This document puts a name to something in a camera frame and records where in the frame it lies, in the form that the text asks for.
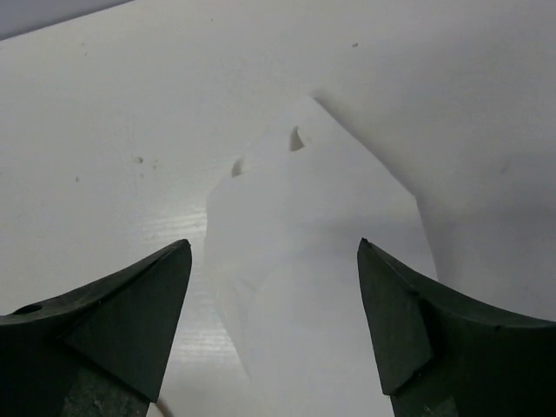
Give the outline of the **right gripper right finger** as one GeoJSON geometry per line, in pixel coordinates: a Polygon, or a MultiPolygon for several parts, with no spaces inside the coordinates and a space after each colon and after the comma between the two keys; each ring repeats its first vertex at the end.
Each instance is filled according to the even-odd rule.
{"type": "Polygon", "coordinates": [[[554,415],[553,322],[477,301],[369,241],[357,263],[381,390],[395,415],[554,415]]]}

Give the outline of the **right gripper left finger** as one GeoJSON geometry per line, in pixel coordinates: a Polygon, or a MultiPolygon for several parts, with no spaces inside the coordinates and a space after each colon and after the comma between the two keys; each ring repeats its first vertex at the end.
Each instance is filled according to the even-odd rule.
{"type": "Polygon", "coordinates": [[[192,253],[179,240],[1,319],[4,416],[144,416],[162,387],[192,253]]]}

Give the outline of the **white bra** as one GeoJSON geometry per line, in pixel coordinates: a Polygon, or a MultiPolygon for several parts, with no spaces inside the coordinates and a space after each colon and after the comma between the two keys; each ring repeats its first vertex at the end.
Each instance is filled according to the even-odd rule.
{"type": "Polygon", "coordinates": [[[364,312],[367,239],[435,277],[414,197],[313,98],[207,200],[203,275],[267,416],[389,416],[364,312]]]}

